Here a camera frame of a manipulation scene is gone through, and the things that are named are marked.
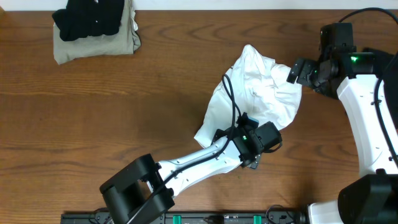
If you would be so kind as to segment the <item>white t-shirt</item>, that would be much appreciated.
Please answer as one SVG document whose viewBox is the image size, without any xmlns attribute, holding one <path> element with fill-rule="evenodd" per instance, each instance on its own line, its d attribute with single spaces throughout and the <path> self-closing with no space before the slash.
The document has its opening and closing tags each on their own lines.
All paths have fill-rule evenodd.
<svg viewBox="0 0 398 224">
<path fill-rule="evenodd" d="M 226 75 L 231 80 L 235 102 L 241 112 L 257 119 L 260 125 L 271 121 L 281 130 L 293 122 L 302 97 L 302 86 L 287 82 L 289 72 L 290 67 L 245 45 Z M 216 130 L 230 127 L 231 120 L 231 100 L 219 83 L 194 139 L 202 147 L 210 146 Z"/>
</svg>

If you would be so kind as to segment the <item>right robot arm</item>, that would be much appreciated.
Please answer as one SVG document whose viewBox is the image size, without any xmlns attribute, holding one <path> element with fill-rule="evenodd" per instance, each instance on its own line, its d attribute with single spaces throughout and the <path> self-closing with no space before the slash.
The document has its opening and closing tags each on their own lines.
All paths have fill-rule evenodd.
<svg viewBox="0 0 398 224">
<path fill-rule="evenodd" d="M 372 52 L 357 52 L 350 23 L 320 30 L 318 60 L 298 58 L 287 81 L 340 100 L 358 152 L 360 178 L 336 200 L 308 206 L 308 223 L 397 223 L 397 133 Z"/>
</svg>

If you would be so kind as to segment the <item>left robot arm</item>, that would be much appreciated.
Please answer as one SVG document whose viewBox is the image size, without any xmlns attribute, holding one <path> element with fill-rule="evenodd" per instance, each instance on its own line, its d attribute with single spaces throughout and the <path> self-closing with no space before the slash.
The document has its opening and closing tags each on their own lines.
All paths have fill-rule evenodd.
<svg viewBox="0 0 398 224">
<path fill-rule="evenodd" d="M 185 189 L 235 168 L 248 167 L 263 153 L 282 145 L 272 122 L 259 127 L 234 128 L 200 151 L 169 161 L 155 162 L 143 155 L 99 188 L 114 223 L 150 223 L 174 206 Z"/>
</svg>

